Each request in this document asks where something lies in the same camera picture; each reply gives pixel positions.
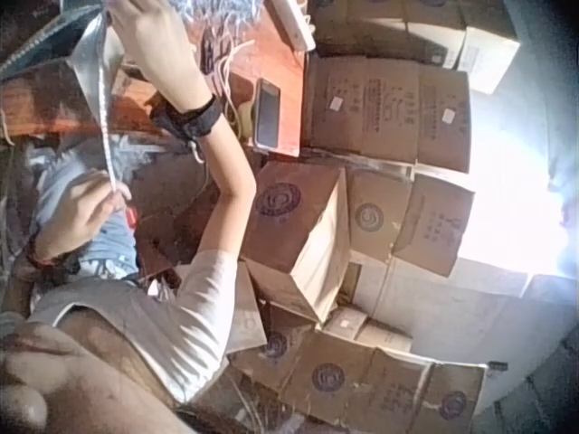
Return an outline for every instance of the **smartphone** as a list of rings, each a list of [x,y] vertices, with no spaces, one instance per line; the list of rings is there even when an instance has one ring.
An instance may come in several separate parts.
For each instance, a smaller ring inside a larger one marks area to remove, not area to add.
[[[267,151],[278,147],[280,96],[280,88],[275,84],[258,80],[253,106],[253,143],[259,149]]]

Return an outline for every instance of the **woman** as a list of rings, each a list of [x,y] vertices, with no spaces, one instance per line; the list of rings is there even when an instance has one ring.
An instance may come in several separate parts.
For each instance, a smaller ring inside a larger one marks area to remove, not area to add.
[[[135,242],[119,217],[124,216],[124,203],[130,197],[128,188],[120,184],[113,192],[107,175],[99,171],[75,176],[66,188],[59,187],[62,182],[54,181],[58,174],[71,176],[60,165],[47,176],[50,181],[39,201],[41,228],[14,265],[0,316],[3,329],[16,328],[2,356],[2,398],[10,404],[3,405],[4,419],[28,418],[46,432],[66,432],[62,418],[74,416],[66,406],[78,407],[82,402],[79,398],[74,403],[75,387],[65,378],[77,369],[71,354],[81,354],[78,364],[94,365],[91,375],[103,372],[99,387],[104,391],[107,384],[115,387],[114,381],[106,381],[115,373],[117,385],[130,384],[128,403],[115,390],[110,397],[117,407],[103,407],[129,418],[135,400],[142,400],[145,408],[150,404],[151,409],[159,401],[175,406],[190,401],[212,378],[230,333],[237,259],[255,195],[255,180],[242,148],[216,110],[185,27],[167,0],[116,0],[108,8],[127,54],[170,104],[166,119],[172,129],[181,136],[188,134],[203,150],[221,195],[176,301],[158,303],[126,280],[118,280],[135,267],[134,253],[130,253]],[[60,196],[57,203],[55,195]],[[53,212],[47,203],[54,203]],[[78,251],[80,266],[71,283],[44,295],[28,316],[34,280],[43,269],[59,268],[67,254]],[[99,264],[105,265],[106,272]],[[85,277],[91,274],[99,278]],[[25,318],[60,330],[22,325]],[[66,351],[54,350],[61,347]],[[34,371],[42,357],[50,359],[46,366],[52,372]],[[90,390],[94,381],[86,377],[83,382],[85,368],[78,370],[81,374],[71,381],[80,384],[76,392],[83,395],[87,392],[83,388]],[[51,376],[54,384],[47,387]],[[60,398],[56,396],[59,391],[64,391]],[[90,405],[97,405],[95,411],[84,410],[92,418],[92,428],[74,426],[70,431],[132,432],[126,423],[119,425],[122,431],[109,426],[100,429],[99,406],[103,404]],[[42,406],[47,410],[44,418],[38,416]],[[146,424],[138,426],[139,432],[162,432],[147,431]]]

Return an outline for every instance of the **wooden table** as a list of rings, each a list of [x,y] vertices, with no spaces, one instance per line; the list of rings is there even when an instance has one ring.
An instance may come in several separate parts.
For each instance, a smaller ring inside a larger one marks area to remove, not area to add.
[[[231,67],[233,101],[236,105],[252,99],[259,77],[281,89],[280,146],[282,154],[299,151],[304,56],[296,54],[279,19],[266,1],[260,22],[243,33],[243,40],[255,44],[240,51]],[[200,45],[202,29],[190,29],[190,39]],[[43,66],[39,71],[9,80],[1,88],[1,105],[11,137],[71,131],[98,132],[80,89],[64,64]],[[150,99],[155,89],[121,71],[113,89],[110,116],[112,132],[140,131],[157,134],[148,119]]]

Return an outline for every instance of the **white sticker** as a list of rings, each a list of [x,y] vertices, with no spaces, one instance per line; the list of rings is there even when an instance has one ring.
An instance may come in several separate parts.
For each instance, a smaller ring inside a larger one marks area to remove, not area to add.
[[[343,102],[344,102],[344,100],[341,99],[340,97],[334,97],[332,99],[332,102],[330,102],[330,104],[329,104],[329,109],[334,110],[334,111],[339,111],[340,108],[342,107]]]
[[[452,121],[454,120],[454,115],[456,115],[454,110],[451,110],[450,108],[445,108],[444,114],[442,115],[442,122],[444,122],[445,124],[451,124]]]

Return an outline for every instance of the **person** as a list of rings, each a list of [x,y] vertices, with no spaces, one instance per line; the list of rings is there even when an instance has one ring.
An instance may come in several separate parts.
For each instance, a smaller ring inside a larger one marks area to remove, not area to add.
[[[167,0],[116,0],[107,7],[127,54],[195,127],[215,107],[214,96],[181,18]],[[221,111],[207,116],[197,142],[220,197],[174,301],[157,302],[126,279],[136,270],[136,253],[124,184],[113,191],[107,173],[89,170],[91,157],[78,148],[43,174],[39,230],[14,263],[0,315],[5,426],[187,432],[169,409],[194,398],[223,360],[256,191],[227,120]],[[71,255],[76,268],[65,266]],[[31,312],[33,283],[47,269],[64,272],[66,283],[44,292]]]

